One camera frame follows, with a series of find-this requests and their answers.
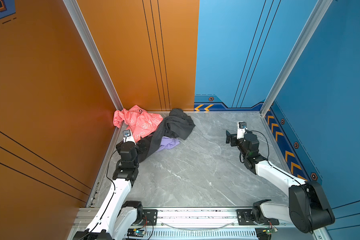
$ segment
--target gray marble floor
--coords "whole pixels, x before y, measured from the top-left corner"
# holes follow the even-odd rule
[[[251,206],[262,199],[288,204],[281,190],[247,170],[239,161],[239,150],[225,143],[225,131],[236,132],[238,121],[247,122],[249,130],[268,137],[269,129],[264,127],[259,113],[188,114],[196,125],[193,132],[174,149],[156,152],[140,163],[139,175],[127,200],[139,200],[144,207]],[[265,139],[257,135],[260,153],[267,156]],[[274,146],[268,142],[269,160],[282,168]],[[119,159],[117,153],[112,157],[109,177]],[[94,207],[101,205],[110,184],[107,179],[102,181]]]

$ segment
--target mounting plate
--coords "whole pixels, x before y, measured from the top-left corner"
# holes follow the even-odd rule
[[[239,225],[267,225],[267,223],[257,223],[253,221],[253,217],[251,215],[252,210],[251,209],[237,209],[237,220],[239,221]],[[279,220],[270,218],[269,221],[272,223],[272,225],[279,225]]]
[[[156,226],[157,222],[157,209],[143,209],[143,216],[146,216],[147,219],[147,226]]]

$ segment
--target black stripe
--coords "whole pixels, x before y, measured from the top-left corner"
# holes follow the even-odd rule
[[[147,32],[148,32],[149,46],[151,47],[152,62],[154,63],[154,71],[155,71],[155,77],[156,77],[156,85],[157,85],[158,99],[159,99],[159,101],[160,101],[160,108],[161,108],[161,110],[163,110],[163,108],[161,107],[160,91],[158,90],[158,82],[157,82],[157,75],[156,75],[156,68],[155,68],[154,54],[153,54],[153,52],[152,52],[151,39],[150,39],[150,37],[149,37],[149,30],[148,30],[147,15],[145,14],[145,8],[144,8],[144,0],[141,0],[141,2],[143,2],[143,9],[144,9],[145,23],[147,24]]]
[[[256,46],[256,49],[255,49],[255,51],[254,51],[254,54],[253,54],[253,58],[252,58],[250,67],[249,67],[249,69],[248,69],[247,76],[245,77],[245,81],[244,81],[244,84],[243,84],[243,88],[241,89],[239,99],[237,100],[236,107],[239,105],[239,101],[240,101],[240,98],[241,98],[241,94],[243,93],[243,89],[244,89],[244,86],[245,86],[245,82],[247,81],[248,74],[250,73],[250,69],[251,69],[251,66],[252,66],[252,63],[253,63],[253,59],[254,59],[254,56],[256,55],[257,47],[259,46],[259,43],[260,43],[260,40],[261,40],[261,36],[263,35],[263,31],[264,31],[265,25],[267,24],[268,16],[269,16],[269,13],[271,12],[271,9],[272,9],[272,6],[273,6],[273,2],[274,2],[274,0],[272,0],[272,4],[271,4],[271,7],[269,8],[267,18],[265,19],[264,26],[263,26],[263,30],[261,31],[261,34],[260,34],[260,37],[259,37],[259,41],[257,42],[257,46]]]
[[[7,138],[11,139],[12,141],[14,141],[15,143],[19,144],[20,146],[24,147],[23,145],[21,145],[18,141],[14,140],[13,138],[11,138],[10,136],[6,135],[4,132],[1,132],[1,134],[3,134],[4,136],[6,136]],[[62,171],[63,173],[67,174],[65,171],[61,170],[60,168],[58,168],[57,166],[53,165],[52,163],[48,162],[47,160],[45,160],[44,158],[40,157],[41,159],[43,159],[44,161],[46,161],[47,163],[49,163],[50,165],[54,166],[55,168],[57,168],[58,170]],[[91,189],[90,187],[88,187],[87,185],[83,184],[82,182],[80,182],[79,180],[77,180],[76,178],[72,177],[73,179],[75,179],[76,181],[78,181],[79,183],[81,183],[82,185],[86,186],[87,188]]]
[[[4,17],[2,17],[2,18],[9,17],[9,16],[11,16],[11,15],[13,15],[13,14],[15,14],[15,13],[16,13],[16,12],[14,12],[14,13],[12,13],[12,14],[8,15],[8,16],[4,16]]]
[[[355,202],[350,202],[350,203],[348,203],[348,204],[344,204],[344,205],[341,205],[341,206],[338,206],[338,207],[333,207],[332,209],[336,209],[336,208],[339,208],[339,207],[344,207],[344,206],[346,206],[346,205],[354,204],[354,203],[357,203],[357,202],[360,202],[360,200],[355,201]]]
[[[245,95],[247,94],[248,88],[249,88],[249,86],[250,86],[250,84],[251,84],[251,80],[252,80],[252,77],[253,77],[254,71],[256,70],[257,63],[259,62],[259,59],[260,59],[261,53],[263,52],[263,48],[264,48],[265,42],[267,41],[269,31],[271,30],[271,27],[272,27],[272,24],[273,24],[273,20],[275,19],[275,16],[276,16],[277,10],[279,9],[280,3],[281,3],[281,0],[279,1],[279,5],[278,5],[278,6],[277,6],[277,8],[276,8],[275,15],[273,15],[273,19],[272,19],[271,25],[269,26],[267,36],[265,37],[265,40],[264,40],[263,46],[261,47],[261,51],[260,51],[260,54],[259,54],[259,58],[257,59],[256,65],[254,66],[254,69],[253,69],[253,72],[252,72],[252,75],[251,75],[251,78],[250,78],[250,82],[248,83],[247,89],[245,90],[245,94],[244,94],[243,100],[241,101],[240,107],[241,107],[241,105],[243,104],[243,101],[244,101]]]
[[[337,217],[337,218],[335,218],[335,219],[340,219],[340,218],[344,218],[344,217],[350,217],[350,216],[354,216],[354,215],[359,215],[360,213],[358,213],[358,214],[351,214],[351,215],[347,215],[347,216],[343,216],[343,217]]]
[[[76,190],[79,190],[79,191],[80,191],[80,192],[82,192],[83,194],[86,194],[85,192],[81,191],[80,189],[75,188],[74,186],[72,186],[72,185],[70,185],[70,184],[66,183],[65,181],[63,181],[63,180],[59,179],[58,177],[53,176],[52,174],[50,174],[50,173],[48,173],[48,172],[44,171],[43,169],[41,169],[41,168],[39,168],[39,167],[37,167],[37,166],[33,165],[33,164],[32,164],[32,163],[30,163],[29,161],[24,160],[24,159],[22,159],[21,157],[17,156],[16,154],[14,154],[14,153],[12,153],[12,152],[8,151],[8,150],[7,150],[7,149],[5,149],[4,147],[1,147],[1,146],[0,146],[0,148],[1,148],[1,149],[3,149],[3,150],[4,150],[4,151],[6,151],[6,152],[9,152],[9,153],[10,153],[10,154],[12,154],[13,156],[15,156],[15,157],[17,157],[17,158],[19,158],[19,159],[23,160],[24,162],[26,162],[26,163],[28,163],[28,164],[30,164],[30,165],[32,165],[32,166],[34,166],[35,168],[37,168],[37,169],[39,169],[39,170],[42,170],[43,172],[45,172],[46,174],[48,174],[48,175],[50,175],[50,176],[52,176],[52,177],[56,178],[57,180],[62,181],[63,183],[65,183],[65,184],[67,184],[67,185],[69,185],[69,186],[73,187],[73,188],[74,188],[74,189],[76,189]]]
[[[354,226],[348,226],[348,227],[339,227],[339,228],[333,228],[333,229],[327,229],[328,231],[336,230],[336,229],[343,229],[343,228],[349,228],[349,227],[359,227],[360,225],[354,225]]]
[[[167,77],[167,65],[165,64],[163,30],[161,29],[160,8],[158,6],[158,0],[157,0],[157,9],[158,9],[158,19],[160,21],[161,43],[163,44],[164,68],[165,68],[165,79],[167,80],[168,103],[169,103],[169,110],[171,110],[171,100],[169,99],[169,87],[168,87],[168,77]]]
[[[195,102],[195,103],[204,103],[204,104],[206,104],[206,105],[211,104],[210,102],[209,102],[209,103],[207,103],[207,102]],[[225,103],[223,103],[223,102],[212,102],[212,103],[222,103],[222,104],[225,106],[225,108],[231,109],[231,108],[227,107],[227,105],[226,105]],[[253,105],[252,107],[249,107],[249,108],[254,108],[256,105],[258,105],[258,104],[260,104],[260,103],[264,103],[264,102],[256,103],[255,105]]]
[[[247,65],[248,57],[249,57],[250,52],[251,52],[252,44],[253,44],[253,41],[254,41],[254,36],[256,35],[256,32],[257,32],[257,27],[259,26],[260,19],[261,19],[261,15],[263,14],[263,11],[264,11],[265,2],[267,2],[267,0],[265,0],[265,1],[264,1],[263,9],[261,10],[260,17],[259,17],[259,21],[257,22],[256,30],[254,31],[254,34],[253,34],[253,38],[252,38],[252,42],[251,42],[251,46],[250,46],[250,49],[249,49],[249,51],[248,51],[247,59],[245,60],[245,64],[244,64],[244,68],[243,68],[243,72],[241,73],[241,77],[240,77],[239,84],[237,85],[237,89],[236,89],[235,97],[233,98],[232,108],[233,108],[233,104],[235,103],[235,99],[236,99],[237,92],[239,91],[239,86],[240,86],[240,83],[241,83],[241,78],[243,77],[243,73],[244,73],[244,70],[245,70],[245,65]]]
[[[165,94],[164,94],[163,75],[161,74],[160,56],[158,55],[158,46],[157,46],[155,20],[154,20],[154,11],[153,11],[153,9],[152,9],[152,1],[149,0],[149,2],[150,2],[150,4],[151,4],[152,21],[153,21],[153,23],[154,23],[154,32],[155,32],[155,40],[156,40],[157,59],[158,59],[158,67],[159,67],[159,69],[160,69],[161,86],[162,86],[162,88],[163,88],[164,106],[165,106],[165,110],[167,110],[167,103],[166,103],[166,101],[165,101]]]
[[[40,181],[40,180],[37,180],[37,179],[35,179],[35,178],[33,178],[33,177],[25,174],[25,173],[22,173],[22,172],[14,169],[14,168],[12,168],[12,167],[10,167],[10,166],[7,166],[7,165],[5,165],[5,164],[3,164],[3,163],[1,163],[1,162],[0,162],[0,164],[3,165],[3,166],[5,166],[5,167],[7,167],[7,168],[9,168],[9,169],[12,169],[12,170],[18,172],[18,173],[20,173],[20,174],[22,174],[22,175],[24,175],[24,176],[27,176],[27,177],[29,177],[29,178],[32,178],[33,180],[36,180],[36,181],[38,181],[38,182],[40,182],[40,183],[42,183],[42,184],[44,184],[44,185],[47,185],[48,187],[51,187],[51,188],[53,188],[53,189],[56,189],[56,190],[58,190],[59,192],[62,192],[63,194],[66,194],[66,195],[71,196],[71,197],[73,197],[73,198],[75,198],[75,199],[77,199],[77,200],[82,201],[83,203],[86,203],[86,202],[84,202],[83,200],[78,199],[77,197],[74,197],[74,196],[72,196],[72,195],[70,195],[70,194],[68,194],[68,193],[66,193],[66,192],[63,192],[62,190],[59,190],[59,189],[57,189],[57,188],[55,188],[55,187],[52,187],[51,185],[48,185],[48,184],[46,184],[46,183],[44,183],[44,182],[42,182],[42,181]]]

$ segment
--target black cable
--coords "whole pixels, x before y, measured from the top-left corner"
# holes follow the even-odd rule
[[[258,132],[258,133],[260,133],[260,134],[261,134],[261,135],[265,138],[265,141],[267,142],[267,147],[268,147],[267,162],[269,163],[269,161],[268,161],[268,158],[269,158],[269,144],[268,144],[268,140],[267,140],[267,138],[264,136],[264,134],[263,134],[262,132],[255,131],[255,130],[247,130],[247,131],[249,131],[249,132]]]
[[[113,195],[115,195],[115,190],[116,190],[115,183],[108,177],[109,163],[110,163],[110,160],[109,160],[108,166],[107,166],[106,178],[109,179],[109,180],[111,181],[111,183],[113,184],[114,192],[113,192],[112,196],[110,196],[110,199],[109,199],[109,202],[108,202],[108,204],[107,204],[107,206],[106,206],[106,209],[104,210],[103,214],[101,215],[99,221],[103,218],[104,214],[106,213],[106,210],[107,210],[107,208],[108,208],[108,206],[109,206],[109,204],[110,204],[110,201],[111,201],[112,198],[113,198]],[[88,235],[97,227],[97,225],[99,224],[99,221],[96,223],[95,227],[92,228],[91,231],[89,231],[86,235],[84,235],[83,237],[79,238],[78,240],[82,240],[82,239],[84,239],[86,236],[88,236]]]
[[[91,232],[97,227],[97,225],[98,225],[99,223],[96,223],[96,225],[95,225],[95,227],[94,228],[92,228],[92,230],[91,231],[89,231],[86,235],[84,235],[84,236],[82,236],[81,238],[79,238],[78,240],[82,240],[82,239],[84,239],[86,236],[88,236],[89,234],[91,234]]]
[[[147,216],[145,216],[145,218],[146,218],[149,222],[152,223],[152,232],[151,232],[151,235],[149,236],[149,238],[147,239],[147,240],[149,240],[149,239],[152,237],[152,234],[154,234],[154,222],[152,222],[151,220],[149,220],[149,219],[147,218]]]
[[[248,131],[248,132],[258,132],[258,133],[260,133],[261,135],[264,136],[264,134],[263,134],[262,132],[259,132],[259,131],[254,131],[254,130],[247,130],[247,131]],[[300,182],[296,181],[293,177],[289,176],[289,175],[286,174],[285,172],[283,172],[283,171],[279,170],[278,168],[272,166],[272,164],[271,164],[271,163],[269,162],[269,160],[268,160],[268,158],[269,158],[269,145],[268,145],[268,140],[267,140],[267,138],[266,138],[265,136],[264,136],[264,138],[265,138],[265,140],[266,140],[266,142],[267,142],[267,146],[268,146],[268,157],[266,158],[266,161],[268,162],[268,164],[269,164],[271,167],[273,167],[274,169],[276,169],[277,171],[281,172],[282,174],[290,177],[292,180],[294,180],[295,182],[297,182],[297,183],[300,185],[301,189],[304,191],[305,196],[306,196],[306,199],[307,199],[307,203],[308,203],[308,206],[309,206],[309,216],[310,216],[310,218],[311,218],[311,221],[309,222],[309,224],[311,225],[311,229],[312,229],[311,206],[309,205],[309,198],[308,198],[308,195],[307,195],[307,191],[303,188],[303,186],[302,186],[302,184],[301,184]]]
[[[270,224],[271,224],[271,221],[270,220],[268,220],[268,230],[270,229],[269,227],[270,227]],[[268,234],[268,240],[270,240],[271,239],[271,233],[269,232],[269,234]]]

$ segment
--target orange wall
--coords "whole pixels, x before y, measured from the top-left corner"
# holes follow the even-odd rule
[[[78,3],[125,108],[193,110],[198,0]]]
[[[15,4],[0,19],[0,239],[61,240],[91,192],[115,107],[63,1]]]

